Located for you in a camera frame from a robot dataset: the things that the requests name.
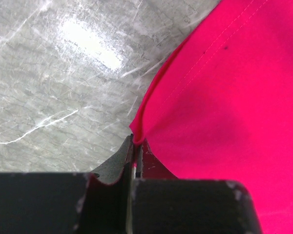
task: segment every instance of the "marble surface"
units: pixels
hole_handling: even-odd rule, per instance
[[[90,171],[218,0],[0,0],[0,171]]]

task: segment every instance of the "red cloth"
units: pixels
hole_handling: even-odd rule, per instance
[[[293,234],[293,0],[223,0],[130,125],[179,178],[234,179],[267,234]]]

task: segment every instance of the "gray marble table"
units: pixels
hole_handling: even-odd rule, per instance
[[[90,171],[218,0],[0,0],[0,171]]]

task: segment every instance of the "garment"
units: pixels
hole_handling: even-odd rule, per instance
[[[222,0],[130,127],[178,178],[240,181],[264,233],[293,233],[293,0]]]

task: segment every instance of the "seam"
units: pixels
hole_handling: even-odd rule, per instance
[[[268,0],[265,0],[251,15],[250,15],[250,17],[235,31],[235,32],[233,32],[232,34],[231,34],[231,36],[230,37],[228,37],[220,46],[219,46],[219,48],[215,51],[215,53],[206,61],[206,63],[201,67],[201,69],[195,74],[195,76],[193,76],[193,78],[184,86],[184,88],[180,91],[180,93],[174,98],[174,100],[176,100],[180,95],[181,95],[181,93],[185,90],[185,88],[194,80],[194,78],[196,78],[198,75],[199,75],[199,73],[200,73],[200,71],[208,64],[208,62],[214,57],[214,55],[220,50],[220,48],[222,48],[222,46],[230,39],[230,38],[232,38],[232,36],[233,35],[235,35],[247,22],[249,22],[250,21],[250,19],[258,12],[258,10],[260,9],[260,8],[262,8],[264,5],[265,5],[265,3],[266,2],[268,2]],[[154,122],[156,122],[163,114],[165,113],[165,111],[163,111],[152,123],[154,123]]]
[[[207,50],[205,51],[205,53],[207,51],[209,51],[209,49],[214,45],[214,43],[223,35],[223,33],[236,21],[238,20],[241,15],[243,15],[243,13],[249,8],[249,6],[254,2],[254,0],[251,0],[250,3],[244,8],[244,10],[219,34],[219,36],[210,44],[210,46],[207,48]],[[159,112],[159,110],[161,109],[161,107],[166,103],[166,101],[170,98],[170,96],[176,91],[176,89],[179,87],[179,85],[181,84],[181,82],[184,80],[184,78],[186,78],[189,73],[193,70],[193,68],[198,64],[198,62],[202,59],[202,57],[205,55],[205,53],[203,55],[200,56],[200,58],[196,61],[196,63],[190,68],[190,70],[187,72],[187,74],[180,79],[180,81],[178,82],[178,84],[176,85],[176,87],[173,89],[173,91],[169,94],[169,96],[164,100],[164,102],[162,102],[162,104],[160,105],[160,107],[158,108],[158,110],[154,113],[154,116],[156,116],[156,114]]]

